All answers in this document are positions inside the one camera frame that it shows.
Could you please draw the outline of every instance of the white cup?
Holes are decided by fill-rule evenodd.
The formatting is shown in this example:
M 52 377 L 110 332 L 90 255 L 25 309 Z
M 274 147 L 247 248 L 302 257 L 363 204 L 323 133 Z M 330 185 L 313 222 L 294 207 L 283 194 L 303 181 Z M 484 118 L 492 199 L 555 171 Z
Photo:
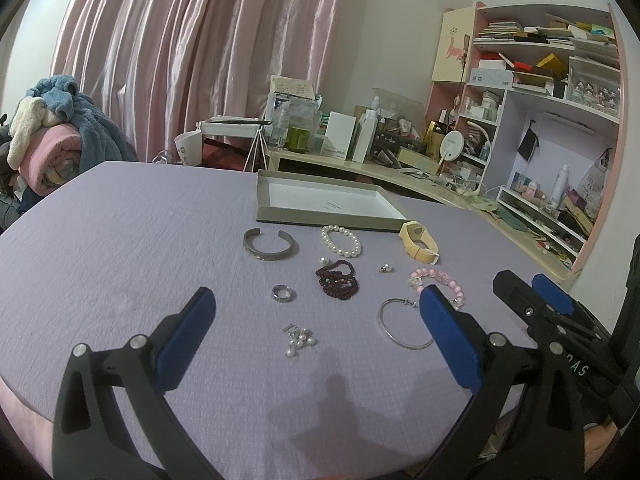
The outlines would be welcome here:
M 199 166 L 202 164 L 202 132 L 186 132 L 175 137 L 175 147 L 178 156 L 185 166 Z

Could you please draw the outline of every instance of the bookshelf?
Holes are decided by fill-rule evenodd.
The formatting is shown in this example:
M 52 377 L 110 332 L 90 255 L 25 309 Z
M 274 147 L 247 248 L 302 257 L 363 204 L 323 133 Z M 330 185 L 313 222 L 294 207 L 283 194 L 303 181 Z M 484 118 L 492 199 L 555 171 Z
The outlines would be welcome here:
M 593 164 L 601 153 L 598 150 L 606 149 L 607 147 L 612 148 L 609 167 L 619 168 L 626 134 L 624 112 L 626 70 L 623 59 L 622 37 L 611 8 L 603 10 L 555 4 L 487 7 L 482 4 L 476 4 L 474 34 L 471 37 L 468 52 L 468 70 L 470 73 L 471 69 L 478 67 L 479 60 L 485 52 L 500 52 L 511 60 L 531 65 L 535 65 L 551 52 L 555 53 L 566 64 L 568 64 L 570 56 L 585 56 L 580 48 L 576 49 L 572 44 L 528 43 L 507 39 L 488 40 L 479 35 L 482 30 L 488 27 L 490 22 L 515 20 L 523 27 L 546 27 L 549 22 L 547 14 L 559 16 L 571 22 L 597 23 L 615 31 L 620 53 L 620 62 L 614 64 L 616 68 L 620 67 L 622 88 L 620 118 L 595 108 L 548 94 L 530 92 L 518 88 L 497 89 L 491 86 L 471 85 L 468 83 L 468 77 L 465 77 L 467 82 L 462 89 L 461 103 L 464 102 L 466 96 L 471 95 L 477 100 L 484 91 L 491 91 L 500 96 L 501 104 L 496 121 L 480 120 L 469 114 L 457 115 L 456 129 L 466 136 L 468 134 L 467 123 L 469 121 L 480 124 L 487 131 L 492 147 L 486 162 L 468 153 L 463 153 L 458 160 L 465 160 L 480 168 L 482 171 L 481 193 L 485 194 L 490 191 L 488 196 L 498 199 L 498 202 L 503 207 L 520 218 L 529 228 L 545 235 L 550 242 L 554 242 L 558 248 L 565 250 L 573 263 L 572 272 L 576 272 L 584 266 L 600 227 L 606 218 L 608 206 L 615 190 L 618 172 L 613 171 L 609 178 L 603 206 L 588 239 L 583 238 L 575 230 L 553 221 L 549 215 L 521 199 L 516 193 L 511 192 L 509 184 L 513 174 L 517 171 L 538 180 L 541 184 L 545 184 L 543 190 L 546 193 L 550 193 L 553 181 L 560 169 L 561 160 L 565 158 L 565 162 L 570 167 L 569 183 L 572 187 L 577 187 L 577 182 L 590 167 L 586 165 L 587 161 L 590 160 L 590 164 Z M 598 59 L 597 54 L 585 57 L 605 62 Z M 449 91 L 446 92 L 443 90 L 447 88 L 445 82 L 433 83 L 426 107 L 427 121 L 437 118 L 437 113 L 442 108 L 450 108 L 450 103 L 457 93 L 458 86 L 453 82 L 448 84 L 450 85 L 448 87 Z M 440 89 L 434 92 L 434 86 L 440 86 Z M 447 93 L 448 101 L 437 98 L 432 101 L 432 96 L 443 95 L 445 92 Z M 518 155 L 517 149 L 531 120 L 535 122 L 535 126 L 532 129 L 538 134 L 541 147 L 534 153 L 532 159 L 527 162 Z

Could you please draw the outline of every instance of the cabinet door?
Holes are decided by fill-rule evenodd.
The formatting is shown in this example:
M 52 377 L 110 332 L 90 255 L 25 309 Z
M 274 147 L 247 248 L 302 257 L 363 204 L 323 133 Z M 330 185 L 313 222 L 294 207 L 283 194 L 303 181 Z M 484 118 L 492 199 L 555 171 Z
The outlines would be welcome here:
M 468 34 L 469 43 L 471 44 L 475 16 L 475 7 L 449 10 L 443 14 L 440 43 L 438 44 L 436 63 L 431 76 L 432 81 L 451 81 L 455 83 L 460 81 L 465 34 Z

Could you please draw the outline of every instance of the silver ring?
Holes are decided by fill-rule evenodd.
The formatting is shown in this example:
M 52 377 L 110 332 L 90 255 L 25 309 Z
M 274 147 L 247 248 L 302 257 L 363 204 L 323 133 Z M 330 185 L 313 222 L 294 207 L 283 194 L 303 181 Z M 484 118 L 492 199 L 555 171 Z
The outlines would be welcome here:
M 398 346 L 401 346 L 402 348 L 406 348 L 408 350 L 423 350 L 425 348 L 427 348 L 427 346 L 429 346 L 431 343 L 433 343 L 433 337 L 424 345 L 409 345 L 407 343 L 403 343 L 402 341 L 398 341 L 398 339 L 396 339 L 395 337 L 393 337 L 391 335 L 391 332 L 389 332 L 389 330 L 387 329 L 387 327 L 385 326 L 384 321 L 382 321 L 382 312 L 385 309 L 385 307 L 389 304 L 389 303 L 393 303 L 393 302 L 398 302 L 398 303 L 403 303 L 405 305 L 411 305 L 412 307 L 416 307 L 417 303 L 415 301 L 409 301 L 407 298 L 405 298 L 404 300 L 401 300 L 400 298 L 391 298 L 390 300 L 386 300 L 382 305 L 380 305 L 380 310 L 378 311 L 378 324 L 380 325 L 380 328 L 382 329 L 382 332 L 385 333 L 385 335 L 391 339 L 391 341 L 393 341 L 394 343 L 396 343 Z
M 283 260 L 291 254 L 291 252 L 293 251 L 293 245 L 296 243 L 289 233 L 278 231 L 278 236 L 284 241 L 288 242 L 289 247 L 287 249 L 284 249 L 284 251 L 280 251 L 279 253 L 263 253 L 261 251 L 256 251 L 249 242 L 251 238 L 259 234 L 260 228 L 256 227 L 245 232 L 244 237 L 242 238 L 242 244 L 244 245 L 244 248 L 248 251 L 249 254 L 251 254 L 251 256 L 253 256 L 254 258 L 258 258 L 259 260 L 266 260 L 268 262 Z
M 276 285 L 271 291 L 273 299 L 278 303 L 289 303 L 293 300 L 293 290 L 287 285 Z

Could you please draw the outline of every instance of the black drawstring pouch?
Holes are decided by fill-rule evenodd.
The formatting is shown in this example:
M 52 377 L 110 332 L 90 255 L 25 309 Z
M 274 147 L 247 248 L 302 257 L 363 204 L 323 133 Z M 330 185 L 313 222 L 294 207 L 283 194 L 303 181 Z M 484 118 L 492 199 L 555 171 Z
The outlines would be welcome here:
M 531 125 L 536 121 L 531 120 L 529 122 L 529 128 L 527 129 L 527 133 L 524 134 L 524 139 L 520 143 L 520 147 L 518 148 L 518 153 L 524 158 L 527 162 L 533 155 L 533 150 L 540 147 L 540 141 L 538 140 L 538 136 L 531 129 Z

